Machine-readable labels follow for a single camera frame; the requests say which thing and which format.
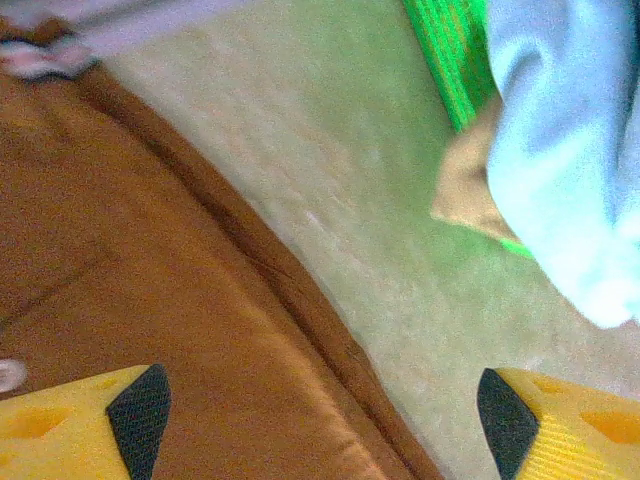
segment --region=floor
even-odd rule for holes
[[[640,398],[640,327],[597,330],[535,263],[429,218],[452,131],[400,0],[257,1],[109,63],[300,256],[448,478],[498,478],[487,366]]]

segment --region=beige fabric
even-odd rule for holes
[[[475,123],[449,145],[442,161],[431,215],[494,238],[518,241],[500,215],[487,184],[489,148],[501,110],[502,100],[495,97]]]

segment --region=light blue fabric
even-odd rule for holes
[[[504,100],[488,165],[498,208],[587,318],[637,319],[636,0],[490,0],[488,39]]]

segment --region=brown pants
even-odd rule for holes
[[[101,66],[0,92],[14,394],[161,363],[154,478],[440,478],[308,273],[165,121]]]

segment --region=lavender fabric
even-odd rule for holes
[[[558,290],[602,328],[640,315],[635,0],[490,0],[504,100],[492,196]]]

